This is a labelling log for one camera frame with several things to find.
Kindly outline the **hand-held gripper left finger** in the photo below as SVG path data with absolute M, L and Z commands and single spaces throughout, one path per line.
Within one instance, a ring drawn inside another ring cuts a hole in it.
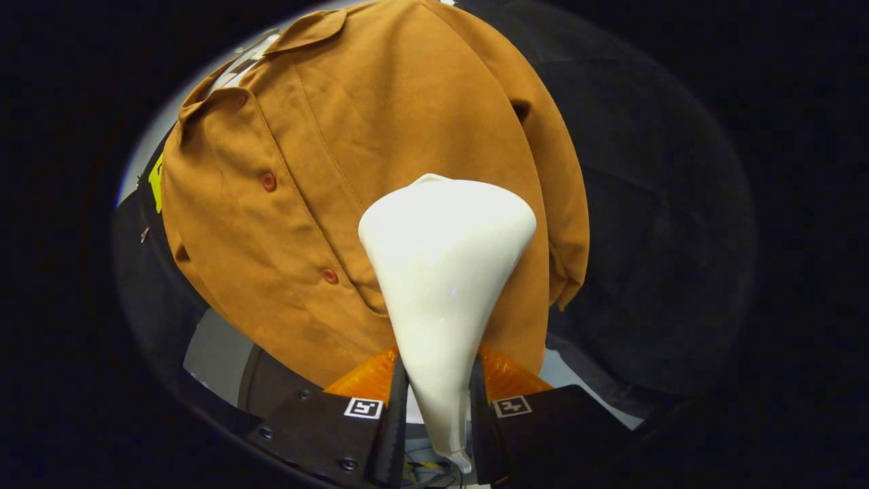
M 409 377 L 397 348 L 325 390 L 298 388 L 247 433 L 292 488 L 400 488 Z

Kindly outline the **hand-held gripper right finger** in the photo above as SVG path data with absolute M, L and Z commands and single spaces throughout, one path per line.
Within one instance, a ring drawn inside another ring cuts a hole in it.
M 640 440 L 583 388 L 549 386 L 489 346 L 472 368 L 470 414 L 481 485 L 593 486 Z

